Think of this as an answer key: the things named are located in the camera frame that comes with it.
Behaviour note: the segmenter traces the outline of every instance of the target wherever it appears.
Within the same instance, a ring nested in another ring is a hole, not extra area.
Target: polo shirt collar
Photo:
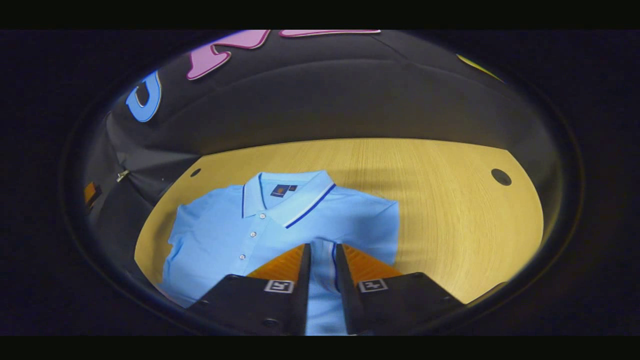
[[[270,209],[266,209],[262,200],[262,181],[277,180],[306,181],[293,195]],[[243,186],[242,217],[251,217],[258,213],[268,213],[274,221],[289,228],[309,214],[335,188],[335,183],[326,171],[301,172],[297,174],[276,174],[260,172]]]

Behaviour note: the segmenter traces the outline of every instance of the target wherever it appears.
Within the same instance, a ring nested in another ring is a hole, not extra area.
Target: blue letter
[[[131,94],[129,94],[126,103],[129,110],[131,110],[131,114],[133,114],[137,121],[147,122],[156,114],[156,111],[160,106],[162,90],[160,89],[158,71],[147,76],[142,82],[147,86],[147,91],[149,92],[149,100],[147,101],[147,104],[144,106],[140,104],[138,94],[136,94],[138,87],[133,89]]]

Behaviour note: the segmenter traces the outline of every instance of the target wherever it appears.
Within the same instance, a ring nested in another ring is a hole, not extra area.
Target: light wood surface
[[[200,173],[191,173],[200,168]],[[499,184],[494,168],[511,185]],[[162,279],[179,204],[258,172],[326,170],[338,186],[399,202],[394,267],[421,271],[464,303],[508,281],[534,255],[543,231],[531,180],[505,150],[434,140],[359,138],[282,143],[200,158],[169,188],[140,232],[135,260]]]

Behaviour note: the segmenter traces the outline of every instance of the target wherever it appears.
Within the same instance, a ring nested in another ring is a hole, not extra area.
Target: light blue polo shirt
[[[392,265],[398,204],[336,186],[326,171],[261,172],[245,185],[211,191],[178,207],[159,287],[188,307],[228,274],[248,275],[303,243],[312,264],[307,335],[346,335],[335,244]]]

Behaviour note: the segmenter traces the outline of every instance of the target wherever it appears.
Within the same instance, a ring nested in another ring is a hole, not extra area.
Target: navy blue stripe
[[[324,193],[324,195],[322,195],[322,197],[316,201],[316,203],[307,211],[305,211],[304,214],[302,214],[299,218],[297,218],[294,222],[292,222],[291,224],[285,226],[285,228],[290,228],[293,226],[293,224],[295,224],[296,222],[299,222],[300,219],[302,219],[303,217],[305,217],[307,214],[309,214],[311,212],[311,210],[315,209],[316,206],[318,206],[318,204],[320,204],[320,202],[327,196],[327,194],[329,194],[331,192],[331,190],[333,190],[333,188],[335,188],[335,184],[331,185],[331,187],[329,188],[329,190],[326,191],[326,193]]]
[[[244,218],[244,185],[242,185],[242,209],[240,209],[242,218]]]
[[[332,250],[332,258],[333,258],[333,268],[335,269],[335,276],[333,278],[333,282],[335,285],[335,289],[338,290],[338,292],[340,292],[340,288],[338,287],[338,264],[335,262],[335,243],[333,243],[333,250]]]

